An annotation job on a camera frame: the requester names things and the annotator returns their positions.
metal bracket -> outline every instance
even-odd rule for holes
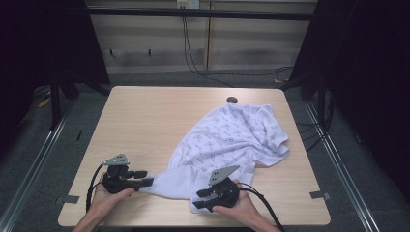
[[[120,154],[118,156],[115,156],[111,159],[107,159],[103,165],[113,165],[113,166],[117,166],[117,165],[128,165],[130,164],[130,161],[128,160],[128,158],[126,157],[125,154]]]
[[[214,170],[211,174],[211,178],[209,179],[208,185],[213,186],[217,183],[222,182],[225,180],[232,172],[236,171],[239,168],[239,165],[235,166],[228,166],[221,169]]]

patterned fabric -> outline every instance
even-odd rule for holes
[[[229,103],[212,110],[187,133],[167,171],[155,176],[153,186],[144,191],[196,201],[196,192],[208,187],[212,171],[232,165],[240,167],[229,177],[250,185],[256,164],[272,166],[289,154],[283,144],[287,138],[270,105]],[[190,209],[207,212],[192,204]]]

wooden table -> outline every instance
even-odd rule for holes
[[[163,172],[178,143],[209,111],[226,104],[228,97],[239,103],[270,104],[288,134],[290,155],[280,163],[255,170],[253,186],[270,202],[283,225],[324,225],[330,216],[319,191],[302,139],[281,90],[188,87],[115,87],[108,98],[94,135],[79,166],[69,195],[80,196],[66,203],[58,218],[62,226],[75,226],[85,214],[88,186],[97,167],[120,153],[126,154],[130,170]],[[251,195],[266,218],[272,218],[263,203]],[[104,225],[109,226],[242,226],[218,215],[196,215],[188,200],[173,200],[136,192],[121,202]]]

metal rail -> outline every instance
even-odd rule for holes
[[[23,7],[27,12],[39,14],[88,14],[88,15],[128,15],[128,16],[174,16],[174,17],[214,17],[214,18],[245,18],[271,20],[330,20],[341,19],[341,15],[320,15],[311,13],[277,13],[277,12],[246,12],[202,9],[168,9],[168,8],[124,8],[124,7]]]
[[[0,231],[12,231],[13,227],[15,226],[15,222],[17,221],[21,210],[23,209],[27,199],[29,198],[34,185],[39,179],[55,142],[57,141],[64,125],[66,124],[67,117],[73,108],[74,102],[75,101],[72,101],[68,106],[66,113],[63,115],[63,118],[56,126],[56,128],[48,134],[48,137],[45,140],[42,149],[38,152],[36,159],[34,160],[29,171],[24,177],[24,180],[15,193],[15,197],[9,203],[3,216],[0,218]]]
[[[325,133],[319,125],[317,119],[317,112],[314,106],[311,103],[306,104],[307,112],[310,116],[311,121],[316,125],[316,130],[319,133],[319,136],[322,139],[323,145],[325,146],[326,151],[328,152],[329,158],[332,161],[332,164],[335,167],[338,177],[343,183],[344,188],[346,189],[347,194],[350,197],[350,200],[358,214],[360,220],[362,221],[365,230],[368,232],[377,231],[380,229],[377,226],[377,223],[371,213],[370,208],[368,207],[365,200],[362,198],[359,190],[356,188],[355,183],[353,182],[352,177],[350,176],[346,166],[341,159],[340,154],[337,151],[337,148],[332,141],[331,137]]]

power outlet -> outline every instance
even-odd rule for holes
[[[187,9],[188,0],[177,0],[177,9]]]
[[[199,0],[188,0],[189,9],[199,9]]]

